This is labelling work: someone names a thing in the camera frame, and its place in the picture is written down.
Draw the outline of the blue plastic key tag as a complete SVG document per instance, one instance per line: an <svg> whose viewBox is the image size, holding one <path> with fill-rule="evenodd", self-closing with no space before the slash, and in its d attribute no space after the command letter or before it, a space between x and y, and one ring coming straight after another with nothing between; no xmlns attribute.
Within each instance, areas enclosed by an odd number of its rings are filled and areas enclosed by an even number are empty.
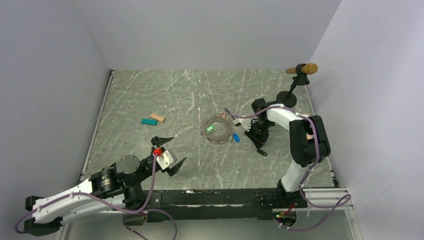
<svg viewBox="0 0 424 240"><path fill-rule="evenodd" d="M235 141L236 143L239 143L239 142L240 142L240 137L238 136L238 134L237 134L237 133L234 133L234 134L232 135L232 137L233 137L233 139L234 139L234 141Z"/></svg>

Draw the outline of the green plastic key tag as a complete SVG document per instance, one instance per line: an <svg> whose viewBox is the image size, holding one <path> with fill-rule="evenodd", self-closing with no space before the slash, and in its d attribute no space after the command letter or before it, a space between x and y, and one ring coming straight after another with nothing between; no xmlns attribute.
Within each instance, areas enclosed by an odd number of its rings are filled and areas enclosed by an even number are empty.
<svg viewBox="0 0 424 240"><path fill-rule="evenodd" d="M207 132L211 132L211 131L213 131L215 129L215 126L214 125L210 125L210 126L208 126L207 128L206 128L206 131Z"/></svg>

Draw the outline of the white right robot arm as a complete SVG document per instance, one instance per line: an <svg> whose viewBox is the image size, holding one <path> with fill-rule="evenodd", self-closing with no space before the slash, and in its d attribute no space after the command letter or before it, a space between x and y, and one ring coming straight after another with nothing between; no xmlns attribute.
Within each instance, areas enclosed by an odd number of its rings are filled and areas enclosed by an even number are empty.
<svg viewBox="0 0 424 240"><path fill-rule="evenodd" d="M331 147L323 120L318 115L307 116L286 107L282 103L265 102L260 98L253 103L255 114L235 121L253 142L256 151L262 150L269 137L269 128L279 125L289 132L289 150L292 161L276 187L276 203L288 208L301 196L301 189L308 173L330 155Z"/></svg>

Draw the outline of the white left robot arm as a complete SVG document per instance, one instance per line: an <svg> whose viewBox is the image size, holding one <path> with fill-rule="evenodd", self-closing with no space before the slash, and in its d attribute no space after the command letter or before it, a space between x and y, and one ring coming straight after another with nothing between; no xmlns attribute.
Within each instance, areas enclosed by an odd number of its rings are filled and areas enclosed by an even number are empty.
<svg viewBox="0 0 424 240"><path fill-rule="evenodd" d="M40 237L53 234L68 223L103 211L143 215L152 205L157 172L170 177L180 171L185 159L164 147L172 137L154 136L149 156L125 155L78 185L50 197L29 196L28 214L14 226L19 234Z"/></svg>

